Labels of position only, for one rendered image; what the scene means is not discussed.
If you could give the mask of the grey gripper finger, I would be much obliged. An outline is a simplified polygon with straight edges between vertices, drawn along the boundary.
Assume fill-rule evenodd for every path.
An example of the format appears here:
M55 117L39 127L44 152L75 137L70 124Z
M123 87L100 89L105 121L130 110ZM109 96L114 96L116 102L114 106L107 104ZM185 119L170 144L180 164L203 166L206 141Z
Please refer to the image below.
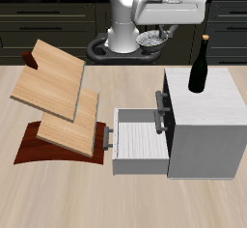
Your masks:
M178 25L171 25L171 27L167 30L168 38L173 37L173 34L177 30L177 28L178 28Z
M163 30L164 25L158 25L158 30L159 30L159 38L160 39L166 39L167 33L166 31Z

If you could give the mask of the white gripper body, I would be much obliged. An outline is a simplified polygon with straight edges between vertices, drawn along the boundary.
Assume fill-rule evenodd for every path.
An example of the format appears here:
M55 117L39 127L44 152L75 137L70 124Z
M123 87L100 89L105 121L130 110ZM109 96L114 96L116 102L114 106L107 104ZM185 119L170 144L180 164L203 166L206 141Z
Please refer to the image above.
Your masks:
M201 24L206 0L133 0L131 20L136 25Z

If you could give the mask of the grey speckled bowl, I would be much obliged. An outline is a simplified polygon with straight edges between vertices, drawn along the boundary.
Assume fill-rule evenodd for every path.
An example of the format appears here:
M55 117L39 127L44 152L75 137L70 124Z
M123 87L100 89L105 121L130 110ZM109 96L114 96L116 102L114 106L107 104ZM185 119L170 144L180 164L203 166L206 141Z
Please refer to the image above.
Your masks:
M136 42L140 45L141 49L148 53L161 50L167 40L167 34L161 37L158 30L147 31L136 38Z

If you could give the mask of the white wooden cabinet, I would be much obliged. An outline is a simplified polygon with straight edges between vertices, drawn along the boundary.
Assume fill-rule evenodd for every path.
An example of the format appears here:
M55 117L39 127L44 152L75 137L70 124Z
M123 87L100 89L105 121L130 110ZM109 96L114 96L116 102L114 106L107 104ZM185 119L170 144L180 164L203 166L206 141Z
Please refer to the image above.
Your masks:
M170 179L232 179L247 146L247 106L226 68L210 68L200 94L190 69L164 70L164 122Z

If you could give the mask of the white cabinet drawer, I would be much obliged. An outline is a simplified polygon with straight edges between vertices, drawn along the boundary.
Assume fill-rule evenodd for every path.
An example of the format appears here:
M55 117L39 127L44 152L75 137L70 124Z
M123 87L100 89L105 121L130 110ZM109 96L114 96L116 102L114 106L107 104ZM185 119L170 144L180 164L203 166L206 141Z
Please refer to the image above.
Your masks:
M147 175L168 172L166 134L156 131L155 109L114 109L114 126L105 127L103 150L110 147L114 175Z

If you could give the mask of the dark green wine bottle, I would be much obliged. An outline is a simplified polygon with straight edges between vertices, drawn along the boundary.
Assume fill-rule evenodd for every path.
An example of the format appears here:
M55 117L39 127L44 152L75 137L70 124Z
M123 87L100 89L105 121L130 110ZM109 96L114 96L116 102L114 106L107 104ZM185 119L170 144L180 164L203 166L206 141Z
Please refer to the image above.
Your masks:
M202 36L202 43L199 55L195 60L189 76L188 89L193 93L201 93L206 85L207 76L207 62L206 62L206 48L209 35Z

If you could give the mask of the dark kitchen cupboards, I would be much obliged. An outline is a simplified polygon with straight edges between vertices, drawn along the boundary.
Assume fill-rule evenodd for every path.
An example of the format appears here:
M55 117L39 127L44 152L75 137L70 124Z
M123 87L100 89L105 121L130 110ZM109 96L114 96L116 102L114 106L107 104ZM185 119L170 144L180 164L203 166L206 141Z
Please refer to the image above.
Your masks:
M0 0L0 65L22 65L21 54L42 40L92 64L86 49L112 26L110 0ZM139 35L158 25L137 25ZM191 65L205 26L181 24L168 38L159 65Z

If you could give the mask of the wooden rack with red base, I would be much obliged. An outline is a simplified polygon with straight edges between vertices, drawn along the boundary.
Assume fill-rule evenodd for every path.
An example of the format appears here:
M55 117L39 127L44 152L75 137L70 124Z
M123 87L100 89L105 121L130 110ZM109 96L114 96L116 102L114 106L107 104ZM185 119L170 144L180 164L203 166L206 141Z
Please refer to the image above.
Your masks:
M28 124L14 162L101 164L106 125L97 119L99 94L82 86L86 63L41 40L22 58L25 67L11 98L43 114Z

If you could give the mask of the flat black base plate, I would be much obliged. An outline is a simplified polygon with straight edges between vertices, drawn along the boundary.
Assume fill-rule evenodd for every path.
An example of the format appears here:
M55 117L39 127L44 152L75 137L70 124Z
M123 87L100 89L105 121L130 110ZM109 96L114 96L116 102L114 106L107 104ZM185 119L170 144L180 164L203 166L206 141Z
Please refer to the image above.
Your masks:
M147 52L142 48L130 53L113 52L105 45L108 36L106 33L99 33L91 41L86 49L87 58L95 66L142 66L154 65L161 55L161 49L156 52Z

